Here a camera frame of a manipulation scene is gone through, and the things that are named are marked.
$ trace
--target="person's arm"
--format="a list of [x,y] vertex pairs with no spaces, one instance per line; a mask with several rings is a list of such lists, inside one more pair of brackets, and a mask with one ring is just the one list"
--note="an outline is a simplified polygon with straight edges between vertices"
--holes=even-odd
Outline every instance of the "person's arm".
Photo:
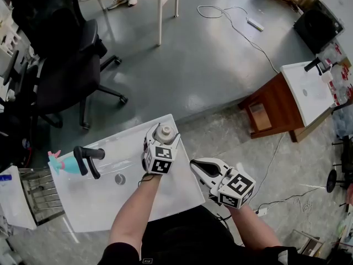
[[240,209],[231,207],[228,209],[245,247],[263,250],[266,247],[282,246],[273,229],[263,222],[248,205]]
[[124,242],[140,252],[142,236],[145,232],[156,196],[161,175],[145,176],[140,186],[125,202],[111,227],[109,244]]

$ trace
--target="metal rack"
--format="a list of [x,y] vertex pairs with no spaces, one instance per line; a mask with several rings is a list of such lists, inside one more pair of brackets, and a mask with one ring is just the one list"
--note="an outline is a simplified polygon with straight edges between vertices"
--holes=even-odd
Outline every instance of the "metal rack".
[[18,169],[25,197],[37,226],[65,213],[47,167]]

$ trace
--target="faucet lever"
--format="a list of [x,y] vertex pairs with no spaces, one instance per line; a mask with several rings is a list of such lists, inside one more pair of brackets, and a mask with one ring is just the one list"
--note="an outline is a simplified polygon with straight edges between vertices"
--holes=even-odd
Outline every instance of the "faucet lever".
[[85,176],[88,173],[87,167],[83,162],[83,159],[87,159],[88,167],[95,179],[100,178],[100,173],[97,171],[93,159],[103,159],[105,152],[103,149],[91,149],[81,146],[75,146],[73,149],[73,155],[76,158],[81,175]]

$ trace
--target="shoe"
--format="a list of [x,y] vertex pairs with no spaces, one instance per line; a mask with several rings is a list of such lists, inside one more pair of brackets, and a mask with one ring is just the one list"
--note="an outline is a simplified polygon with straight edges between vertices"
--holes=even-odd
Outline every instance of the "shoe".
[[107,7],[107,9],[112,10],[121,4],[127,3],[127,1],[128,0],[114,0],[112,4]]
[[134,6],[134,5],[136,5],[136,4],[137,4],[137,0],[128,0],[128,2],[127,2],[127,5],[128,5],[129,7]]

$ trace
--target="white sink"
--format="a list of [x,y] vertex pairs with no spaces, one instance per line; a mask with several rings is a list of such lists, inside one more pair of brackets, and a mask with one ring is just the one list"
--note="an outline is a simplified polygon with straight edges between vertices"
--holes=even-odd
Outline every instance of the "white sink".
[[[145,173],[141,165],[143,139],[148,129],[156,123],[168,124],[177,131],[173,116],[166,115],[86,146],[105,151],[103,160],[94,160],[101,174],[99,179],[94,179],[90,171],[86,176],[81,176],[60,170],[58,175],[50,166],[61,203],[75,232],[111,228],[117,212]],[[68,156],[73,156],[73,153],[59,157],[58,161]],[[115,178],[118,183],[125,179],[125,183],[118,184]],[[161,180],[149,220],[186,211],[204,202],[180,140],[176,160]]]
[[304,126],[310,125],[333,103],[333,97],[326,83],[321,80],[317,68],[308,72],[304,67],[310,62],[281,67],[281,72],[293,94]]

